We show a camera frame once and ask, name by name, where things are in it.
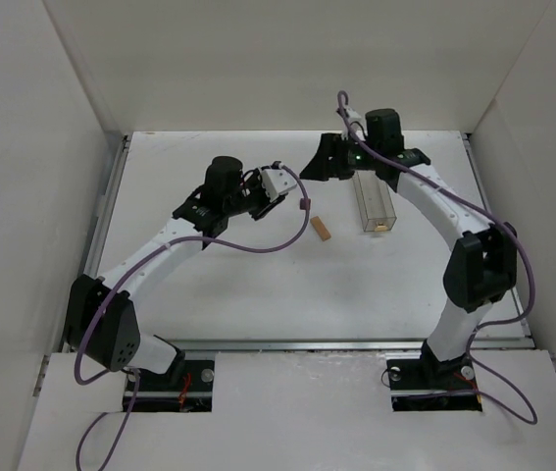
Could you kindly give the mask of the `dark red wood block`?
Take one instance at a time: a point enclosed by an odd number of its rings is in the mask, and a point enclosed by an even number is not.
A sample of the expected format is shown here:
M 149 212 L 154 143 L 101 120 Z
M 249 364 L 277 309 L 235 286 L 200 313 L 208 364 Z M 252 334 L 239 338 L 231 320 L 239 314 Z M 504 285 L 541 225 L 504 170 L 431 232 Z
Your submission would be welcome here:
M 299 209 L 308 211 L 311 208 L 311 200 L 309 198 L 301 198 L 299 201 Z

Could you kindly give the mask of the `clear plastic box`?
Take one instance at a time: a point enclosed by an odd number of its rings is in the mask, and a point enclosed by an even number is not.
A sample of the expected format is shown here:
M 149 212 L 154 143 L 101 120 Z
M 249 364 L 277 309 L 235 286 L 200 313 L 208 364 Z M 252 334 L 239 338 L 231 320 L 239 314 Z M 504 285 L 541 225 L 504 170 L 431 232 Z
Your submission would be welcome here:
M 397 217 L 388 185 L 371 171 L 356 171 L 352 182 L 363 231 L 365 233 L 391 231 Z

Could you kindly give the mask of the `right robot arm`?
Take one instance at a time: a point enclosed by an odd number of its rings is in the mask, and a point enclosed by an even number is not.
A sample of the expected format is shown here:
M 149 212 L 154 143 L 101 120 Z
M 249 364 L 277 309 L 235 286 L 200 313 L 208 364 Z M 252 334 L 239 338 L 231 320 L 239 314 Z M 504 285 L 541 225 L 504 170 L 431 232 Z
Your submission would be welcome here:
M 492 306 L 517 280 L 517 250 L 508 226 L 498 226 L 460 202 L 418 148 L 404 142 L 398 113 L 376 109 L 360 116 L 343 105 L 337 110 L 345 128 L 325 133 L 300 177 L 307 181 L 347 180 L 370 171 L 416 207 L 450 250 L 443 273 L 446 303 L 417 359 L 387 363 L 396 391 L 449 391 L 467 383 L 468 346 Z

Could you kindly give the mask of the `light engraved wood block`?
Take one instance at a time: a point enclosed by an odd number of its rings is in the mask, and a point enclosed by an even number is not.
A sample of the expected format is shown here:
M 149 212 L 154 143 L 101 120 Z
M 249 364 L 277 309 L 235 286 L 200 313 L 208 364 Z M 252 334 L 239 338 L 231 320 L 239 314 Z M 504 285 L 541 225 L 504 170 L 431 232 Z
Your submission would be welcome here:
M 331 234 L 320 217 L 315 216 L 311 218 L 310 224 L 321 241 L 327 241 L 331 239 Z

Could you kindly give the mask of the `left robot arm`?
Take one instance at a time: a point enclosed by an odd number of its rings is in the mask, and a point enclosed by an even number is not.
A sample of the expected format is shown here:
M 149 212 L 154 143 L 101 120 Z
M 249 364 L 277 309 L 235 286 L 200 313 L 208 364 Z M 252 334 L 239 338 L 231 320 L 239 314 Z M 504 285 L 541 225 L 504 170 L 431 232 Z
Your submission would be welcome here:
M 213 243 L 230 218 L 247 214 L 258 221 L 296 187 L 280 162 L 244 171 L 234 157 L 214 158 L 204 182 L 148 242 L 104 274 L 74 280 L 65 337 L 76 359 L 90 358 L 106 372 L 140 370 L 175 382 L 184 354 L 140 330 L 139 304 L 183 262 Z

